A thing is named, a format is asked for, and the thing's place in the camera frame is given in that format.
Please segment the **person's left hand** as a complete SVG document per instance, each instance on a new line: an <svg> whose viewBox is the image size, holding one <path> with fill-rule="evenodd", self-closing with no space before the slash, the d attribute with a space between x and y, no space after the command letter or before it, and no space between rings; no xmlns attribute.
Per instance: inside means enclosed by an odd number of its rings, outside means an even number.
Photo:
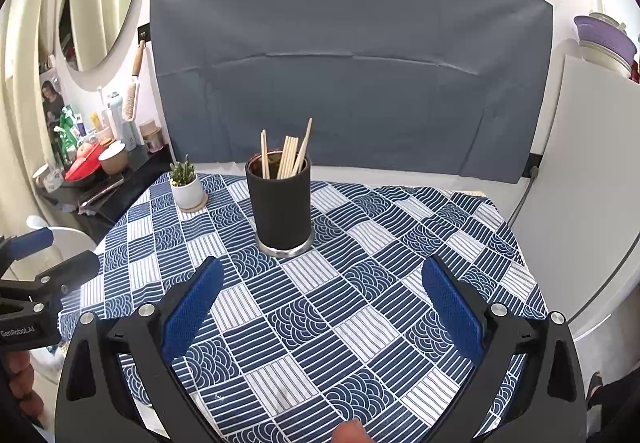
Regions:
<svg viewBox="0 0 640 443"><path fill-rule="evenodd" d="M42 398L34 391L35 371L28 351L6 353L9 386L23 413L33 419L44 412Z"/></svg>

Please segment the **person's right hand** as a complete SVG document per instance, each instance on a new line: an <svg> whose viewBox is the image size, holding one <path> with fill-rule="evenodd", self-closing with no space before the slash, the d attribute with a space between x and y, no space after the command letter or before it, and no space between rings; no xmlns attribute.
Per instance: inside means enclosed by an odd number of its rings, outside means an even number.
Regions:
<svg viewBox="0 0 640 443"><path fill-rule="evenodd" d="M332 432L332 443L375 443L358 419L340 423Z"/></svg>

